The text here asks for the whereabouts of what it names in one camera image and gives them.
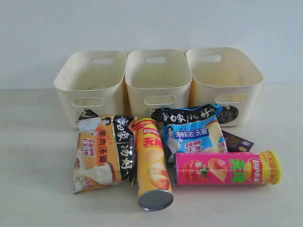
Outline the orange noodle bag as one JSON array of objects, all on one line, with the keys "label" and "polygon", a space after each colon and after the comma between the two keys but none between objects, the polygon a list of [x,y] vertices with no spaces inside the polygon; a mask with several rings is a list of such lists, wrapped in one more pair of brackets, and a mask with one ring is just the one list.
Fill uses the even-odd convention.
[{"label": "orange noodle bag", "polygon": [[132,116],[101,116],[77,121],[74,194],[129,182],[136,177],[135,122]]}]

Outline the cream bin circle mark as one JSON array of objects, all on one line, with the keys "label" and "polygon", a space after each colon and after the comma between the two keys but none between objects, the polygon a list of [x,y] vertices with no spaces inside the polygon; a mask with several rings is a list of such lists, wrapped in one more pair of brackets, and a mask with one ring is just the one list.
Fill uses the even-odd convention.
[{"label": "cream bin circle mark", "polygon": [[248,56],[236,48],[216,47],[188,50],[186,59],[193,77],[188,105],[219,104],[220,126],[244,124],[263,82]]}]

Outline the pink Lay's chip can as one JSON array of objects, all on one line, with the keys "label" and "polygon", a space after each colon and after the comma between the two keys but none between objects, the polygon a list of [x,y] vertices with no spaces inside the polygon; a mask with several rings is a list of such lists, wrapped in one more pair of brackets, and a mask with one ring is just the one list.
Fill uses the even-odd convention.
[{"label": "pink Lay's chip can", "polygon": [[176,185],[278,184],[282,167],[276,152],[176,153]]}]

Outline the blue noodle bag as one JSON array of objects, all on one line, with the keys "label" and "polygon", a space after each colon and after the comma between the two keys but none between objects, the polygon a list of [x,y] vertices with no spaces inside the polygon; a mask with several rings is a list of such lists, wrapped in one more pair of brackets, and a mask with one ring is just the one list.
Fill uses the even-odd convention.
[{"label": "blue noodle bag", "polygon": [[162,108],[166,162],[174,162],[176,153],[226,153],[226,142],[217,117],[218,104],[187,108]]}]

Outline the cream bin triangle mark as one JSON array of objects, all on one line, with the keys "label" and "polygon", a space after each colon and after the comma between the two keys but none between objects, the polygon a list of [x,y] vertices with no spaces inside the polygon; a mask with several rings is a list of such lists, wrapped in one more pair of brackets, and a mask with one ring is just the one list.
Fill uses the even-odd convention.
[{"label": "cream bin triangle mark", "polygon": [[67,60],[54,86],[73,128],[86,108],[99,116],[130,114],[126,59],[126,53],[111,50],[75,53]]}]

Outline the yellow Lay's chip can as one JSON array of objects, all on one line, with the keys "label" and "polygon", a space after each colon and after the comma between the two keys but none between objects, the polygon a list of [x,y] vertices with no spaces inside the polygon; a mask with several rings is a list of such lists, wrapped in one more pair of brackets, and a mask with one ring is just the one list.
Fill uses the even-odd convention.
[{"label": "yellow Lay's chip can", "polygon": [[164,209],[173,202],[173,194],[157,122],[142,118],[135,129],[138,204],[147,211]]}]

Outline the purple carton box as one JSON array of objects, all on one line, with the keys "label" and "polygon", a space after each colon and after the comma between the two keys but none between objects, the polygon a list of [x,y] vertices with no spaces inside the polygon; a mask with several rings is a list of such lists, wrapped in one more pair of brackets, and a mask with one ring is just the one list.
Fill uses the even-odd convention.
[{"label": "purple carton box", "polygon": [[251,152],[253,142],[222,130],[228,152]]}]

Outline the cream bin square mark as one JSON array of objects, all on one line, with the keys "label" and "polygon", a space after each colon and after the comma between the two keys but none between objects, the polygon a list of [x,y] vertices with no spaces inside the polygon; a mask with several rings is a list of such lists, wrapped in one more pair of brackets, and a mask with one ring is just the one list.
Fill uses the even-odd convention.
[{"label": "cream bin square mark", "polygon": [[162,125],[162,108],[187,107],[192,75],[181,51],[137,50],[127,56],[125,82],[132,115]]}]

